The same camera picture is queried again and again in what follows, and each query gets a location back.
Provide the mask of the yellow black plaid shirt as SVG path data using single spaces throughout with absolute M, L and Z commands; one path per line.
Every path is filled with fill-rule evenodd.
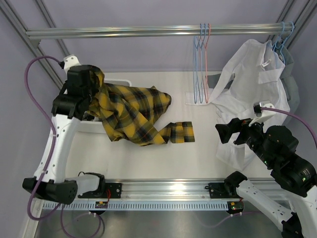
M 156 87 L 130 87 L 105 83 L 104 73 L 90 67 L 90 78 L 98 87 L 87 111 L 98 118 L 110 141 L 128 140 L 139 146 L 195 142 L 190 121 L 171 122 L 161 130 L 155 123 L 166 113 L 172 97 Z

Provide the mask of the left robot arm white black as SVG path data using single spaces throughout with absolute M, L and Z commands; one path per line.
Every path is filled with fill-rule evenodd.
M 34 175 L 23 180 L 22 187 L 36 198 L 69 205 L 81 193 L 90 192 L 96 198 L 106 193 L 101 175 L 89 173 L 81 179 L 65 175 L 72 140 L 104 74 L 96 66 L 77 65 L 70 67 L 66 76 L 53 101 L 52 128 L 42 160 Z

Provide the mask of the pink wire hanger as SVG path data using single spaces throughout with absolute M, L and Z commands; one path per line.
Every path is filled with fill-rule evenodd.
M 204 24 L 205 31 L 204 31 L 204 37 L 202 39 L 202 49 L 201 52 L 204 52 L 205 54 L 205 61 L 204 61 L 204 67 L 205 67 L 205 72 L 202 73 L 203 77 L 203 86 L 204 86 L 204 96 L 205 96 L 205 102 L 206 104 L 209 102 L 209 87 L 208 87 L 208 41 L 211 35 L 211 25 Z

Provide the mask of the light blue wire hanger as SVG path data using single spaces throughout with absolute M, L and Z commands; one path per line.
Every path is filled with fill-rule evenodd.
M 203 34 L 202 24 L 200 24 L 200 30 L 198 36 L 194 36 L 193 38 L 193 94 L 194 94 L 194 104 L 197 105 L 198 103 L 203 102 L 203 95 L 202 95 L 202 87 L 203 83 L 199 77 L 199 63 L 198 59 L 200 56 L 199 50 L 201 49 L 201 37 Z
M 203 73 L 203 47 L 204 42 L 205 42 L 205 37 L 207 34 L 207 26 L 206 24 L 200 24 L 201 27 L 201 32 L 200 32 L 200 36 L 199 36 L 199 40 L 198 40 L 198 53 L 199 53 L 199 57 L 200 57 L 200 78 L 199 78 L 199 102 L 202 104 L 205 97 L 205 83 L 204 83 L 204 73 Z

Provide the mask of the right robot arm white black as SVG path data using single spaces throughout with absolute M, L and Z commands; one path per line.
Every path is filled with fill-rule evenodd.
M 232 119 L 216 124 L 221 143 L 229 142 L 235 133 L 236 145 L 247 145 L 264 163 L 275 182 L 288 193 L 292 208 L 286 209 L 259 191 L 239 171 L 224 180 L 224 191 L 230 197 L 246 199 L 281 231 L 284 238 L 317 236 L 317 172 L 307 160 L 296 154 L 299 141 L 281 125 L 263 129 L 251 119 Z

